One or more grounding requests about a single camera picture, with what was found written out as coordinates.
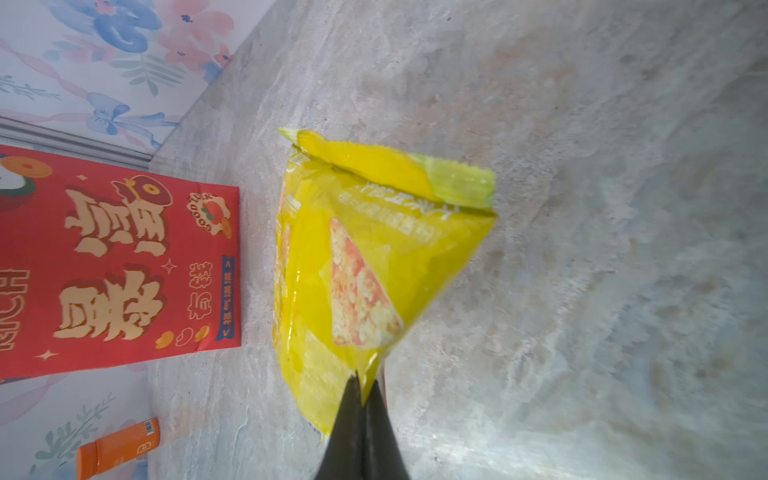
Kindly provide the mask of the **yellow snack packet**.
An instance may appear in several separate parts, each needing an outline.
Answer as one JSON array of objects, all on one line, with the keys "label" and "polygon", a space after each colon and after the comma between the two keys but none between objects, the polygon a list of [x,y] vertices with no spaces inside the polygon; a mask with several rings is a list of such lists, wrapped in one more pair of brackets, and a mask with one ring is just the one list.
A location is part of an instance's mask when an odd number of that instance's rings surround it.
[{"label": "yellow snack packet", "polygon": [[345,385],[381,365],[496,223],[495,173],[281,130],[273,345],[305,419],[329,435]]}]

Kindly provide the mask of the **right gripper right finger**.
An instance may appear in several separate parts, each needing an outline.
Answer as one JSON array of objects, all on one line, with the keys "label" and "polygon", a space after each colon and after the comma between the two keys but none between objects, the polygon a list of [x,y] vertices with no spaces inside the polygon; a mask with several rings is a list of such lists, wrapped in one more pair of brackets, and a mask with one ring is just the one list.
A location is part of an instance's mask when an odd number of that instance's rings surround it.
[{"label": "right gripper right finger", "polygon": [[378,381],[363,408],[362,478],[409,480]]}]

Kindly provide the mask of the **red paper gift bag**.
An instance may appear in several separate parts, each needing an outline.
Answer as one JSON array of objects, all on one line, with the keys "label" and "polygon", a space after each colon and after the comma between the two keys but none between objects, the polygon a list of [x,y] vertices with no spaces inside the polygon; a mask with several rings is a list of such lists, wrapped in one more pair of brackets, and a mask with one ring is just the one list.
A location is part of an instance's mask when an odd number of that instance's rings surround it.
[{"label": "red paper gift bag", "polygon": [[239,190],[1,150],[1,376],[241,343]]}]

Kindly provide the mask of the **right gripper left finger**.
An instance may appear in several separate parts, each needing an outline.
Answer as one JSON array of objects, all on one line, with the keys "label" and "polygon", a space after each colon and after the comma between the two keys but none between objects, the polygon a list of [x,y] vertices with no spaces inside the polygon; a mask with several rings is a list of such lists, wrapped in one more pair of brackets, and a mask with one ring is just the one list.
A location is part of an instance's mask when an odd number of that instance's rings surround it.
[{"label": "right gripper left finger", "polygon": [[330,440],[315,480],[362,478],[363,413],[360,381],[359,377],[354,375],[346,383]]}]

